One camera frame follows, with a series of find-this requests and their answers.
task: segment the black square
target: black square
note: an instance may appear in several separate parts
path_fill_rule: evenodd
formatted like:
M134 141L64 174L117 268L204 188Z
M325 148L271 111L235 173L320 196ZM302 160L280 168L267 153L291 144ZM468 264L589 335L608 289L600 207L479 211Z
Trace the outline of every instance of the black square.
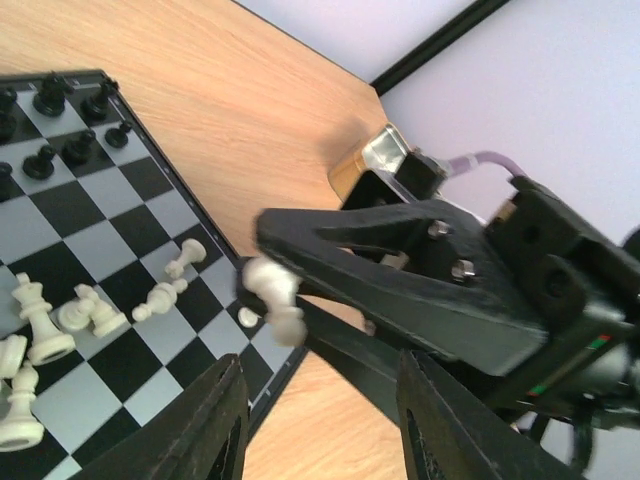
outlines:
M173 189L151 157L123 165L120 170L145 202Z
M216 363L216 357L202 343L202 340L196 337L169 362L167 370L182 388L187 388L214 363Z
M67 142L67 140L77 140L80 133L81 132L74 132L47 139L49 140L51 146L56 149L64 164L76 177L83 177L85 175L104 170L105 168L111 168L115 166L111 158L109 158L109 155L107 155L107 152L104 151L97 140L91 144L91 157L89 158L87 163L76 165L75 163L70 162L68 159L64 158L62 151L64 149L65 143Z
M138 258L167 243L169 235L146 205L112 218L111 224Z
M251 344L240 354L240 365L242 365L244 379L247 382L249 400L253 402L267 383L269 383L269 379L273 375L273 370L269 368L267 362L263 360Z
M13 177L9 177L6 190L3 192L3 197L5 198L5 200L2 200L2 198L0 198L0 204L2 204L3 202L8 202L12 198L18 198L23 195L24 195L24 192L18 186L16 181L13 179Z
M86 123L90 127L93 127L95 125L104 125L105 123L114 123L114 122L121 121L122 119L120 118L120 115L118 115L118 112L116 112L116 110L113 108L113 105L111 105L111 103L109 103L107 117L104 120L96 120L84 113L84 111L82 110L82 102L84 101L85 98L95 95L98 91L100 91L100 87L98 86L78 89L75 91L73 95L70 95L68 97L69 103L73 105L73 108L76 110L76 112L78 112L78 115L82 117L82 120L84 120L84 123Z
M264 325L264 319L262 317L258 317L258 323L253 328L244 327L238 320L238 312L240 311L241 308L242 308L242 305L240 304L240 302L238 300L234 300L233 303L226 308L226 310L227 310L227 313L229 313L229 315L231 316L231 318L233 318L233 321L236 322L236 324L244 332L247 338L251 340L255 336L255 334L258 333L258 330L260 330Z
M118 310L129 317L135 307L146 301L147 294L155 285L156 281L137 260L100 282Z
M134 420L131 414L126 409L121 408L73 453L73 458L84 468L107 450L115 447L129 435L135 433L139 428L138 422Z
M30 198L63 238L105 219L76 181L35 193Z
M40 479L65 458L65 449L45 430L44 438L39 444L26 450L0 453L0 472L3 480Z
M125 402L162 363L133 328L98 352L89 365L121 402Z
M187 238L198 240L207 250L207 257L202 262L192 264L198 273L206 270L208 266L213 265L222 256L222 252L202 225L194 225L189 230L178 235L174 241L176 245L181 246L182 242Z
M42 283L42 296L54 309L75 298L76 285L95 285L93 277L64 242L39 250L8 267L14 275L25 272L32 282Z
M28 140L35 140L42 135L33 124L29 117L22 111L18 105L13 106L11 116L16 119L16 131L11 138L6 140L0 140L0 145L9 145L11 143L26 142Z
M200 277L178 295L176 307L196 332L206 327L222 311L222 305Z

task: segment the chess piece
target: chess piece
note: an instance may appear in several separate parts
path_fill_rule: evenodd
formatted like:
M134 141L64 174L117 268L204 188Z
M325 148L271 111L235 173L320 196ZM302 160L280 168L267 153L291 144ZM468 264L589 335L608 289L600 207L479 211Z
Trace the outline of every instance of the chess piece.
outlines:
M133 309L131 316L136 322L148 319L154 313L167 313L178 300L178 294L187 289L188 283L184 278L175 282L159 283L147 295L147 303L142 303Z
M247 307L242 307L238 312L238 321L244 328L255 327L258 324L259 318L256 312Z
M0 452L24 450L42 441L44 426L31 413L38 380L38 372L29 362L24 362L13 378L13 393L8 398L11 407L0 422Z
M82 101L82 112L92 120L104 120L109 113L109 98L119 89L118 82L106 78L100 83L100 90Z
M0 88L0 142L9 140L18 127L18 122L11 115L18 94L13 87Z
M96 337L102 338L128 322L127 316L124 313L116 312L113 307L102 300L98 296L98 292L90 286L78 285L75 291L80 299L88 299L95 304L95 307L89 314L89 318L93 321L93 334Z
M273 260L259 256L249 260L242 283L267 306L265 321L273 327L273 338L281 345L304 343L307 327L303 311L295 306L300 278Z
M117 128L110 128L104 134L104 141L113 148L124 148L129 143L128 133L133 128L130 121L123 121Z
M91 298L77 298L65 303L58 312L58 323L67 332L77 332L91 323L91 312L96 303Z
M22 335L9 335L0 341L0 378L13 378L27 351L27 338Z
M62 158L74 165L83 165L91 157L91 146L96 139L93 130L85 130L78 138L70 138L62 147Z
M67 95L73 92L73 87L62 76L51 72L33 97L33 107L47 117L59 117L64 112Z
M12 172L13 167L10 164L0 162L0 202L11 198L11 192L13 190L13 181L11 180Z
M44 365L57 360L76 348L73 337L62 333L49 318L50 303L42 298L42 284L31 282L26 273L16 275L20 286L11 295L20 302L21 319L29 319L33 342L27 357L33 365Z
M53 175L53 158L56 151L51 145L43 145L36 155L30 155L22 162L22 171L35 180L45 180Z
M204 246L199 241L193 238L188 238L182 242L182 251L180 252L180 256L177 259L170 261L164 268L164 271L171 278L180 278L184 273L186 266L191 265L192 263L202 262L206 257L207 250Z

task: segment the chessboard frame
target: chessboard frame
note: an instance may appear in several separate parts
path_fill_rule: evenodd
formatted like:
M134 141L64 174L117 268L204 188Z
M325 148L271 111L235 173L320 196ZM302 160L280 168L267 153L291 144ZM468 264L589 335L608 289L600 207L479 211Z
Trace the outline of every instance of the chessboard frame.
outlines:
M95 82L99 83L103 79L110 78L110 76L101 69L56 70L55 72L65 77L67 80L69 78L78 77L99 77ZM48 73L50 73L50 71L32 72L28 74L0 74L0 86L6 83L11 83L11 85L23 83L25 86L31 88L30 84L33 84L33 82L35 81L40 81ZM124 87L125 90L127 89L126 84L121 84L120 87ZM148 146L151 146L151 151L157 152L158 155L156 159L162 162L164 173L167 175L167 177L169 177L169 180L173 184L174 188L183 197L187 197L193 201L193 205L191 206L193 207L194 213L198 217L198 220L205 229L209 230L209 233L216 240L224 255L229 258L234 267L236 267L237 269L242 263L240 255L233 247L233 245L229 242L222 230L220 230L213 218L211 218L209 212L204 208L200 200L184 181L183 177L171 163L167 155L165 155L160 145L156 142L156 140L153 138L153 136L145 126L144 122L138 117L136 112L124 98L122 92L117 92L116 95L114 95L114 97L111 99L111 101L115 102L117 107L125 110L128 116L130 116L135 121L136 126L140 129L139 136L142 142ZM307 349L305 347L298 347L294 349L286 361L288 368L281 368L278 372L275 372L273 380L269 383L269 390L267 392L268 394L261 395L259 401L256 402L256 404L252 405L249 418L249 440L253 438L253 436L262 425L262 422L265 420L265 418L275 405L276 401L288 385L289 381L298 370L300 364L306 356L306 353Z

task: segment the black trim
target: black trim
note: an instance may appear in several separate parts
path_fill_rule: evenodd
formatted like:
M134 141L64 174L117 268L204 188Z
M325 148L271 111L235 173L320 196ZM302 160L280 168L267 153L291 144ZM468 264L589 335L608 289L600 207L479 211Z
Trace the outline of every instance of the black trim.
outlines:
M371 86L379 96L384 95L507 3L509 0L476 0L371 82Z

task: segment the chessboard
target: chessboard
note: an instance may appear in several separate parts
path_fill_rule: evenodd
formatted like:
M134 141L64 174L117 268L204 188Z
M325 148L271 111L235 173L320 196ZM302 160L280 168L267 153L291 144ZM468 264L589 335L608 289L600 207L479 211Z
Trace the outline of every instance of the chessboard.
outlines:
M94 287L129 321L103 338L74 333L74 351L36 367L32 411L45 436L32 448L0 453L0 477L69 478L148 423L226 353L240 356L253 434L304 352L276 345L262 319L242 326L234 292L238 255L109 77L62 72L70 86L64 111L49 116L36 108L46 75L0 76L0 134L13 130L0 140L0 162L12 167L0 164L0 339L33 338L11 296L21 272L43 284L54 321L78 284ZM87 113L87 99L106 102L104 118ZM88 160L65 155L70 146L90 149ZM46 178L29 174L51 166ZM134 322L133 308L168 281L164 267L188 238L207 250L203 262L187 267L188 288L168 313ZM0 392L0 419L10 384Z

